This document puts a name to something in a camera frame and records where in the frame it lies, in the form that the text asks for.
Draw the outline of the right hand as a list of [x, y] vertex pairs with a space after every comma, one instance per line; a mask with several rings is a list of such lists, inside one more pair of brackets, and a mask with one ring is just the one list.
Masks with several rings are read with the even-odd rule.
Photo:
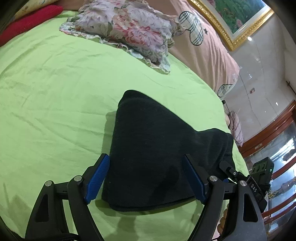
[[222, 216], [222, 218], [220, 219], [220, 222], [219, 222], [219, 224], [218, 224], [218, 226], [217, 226], [217, 231], [218, 231], [218, 233], [219, 233], [220, 235], [222, 234], [222, 232], [223, 232], [223, 230], [224, 230], [225, 221], [226, 221], [226, 217], [227, 217], [227, 212], [228, 212], [228, 206], [227, 206], [227, 208], [224, 210], [224, 212], [223, 212], [223, 216]]

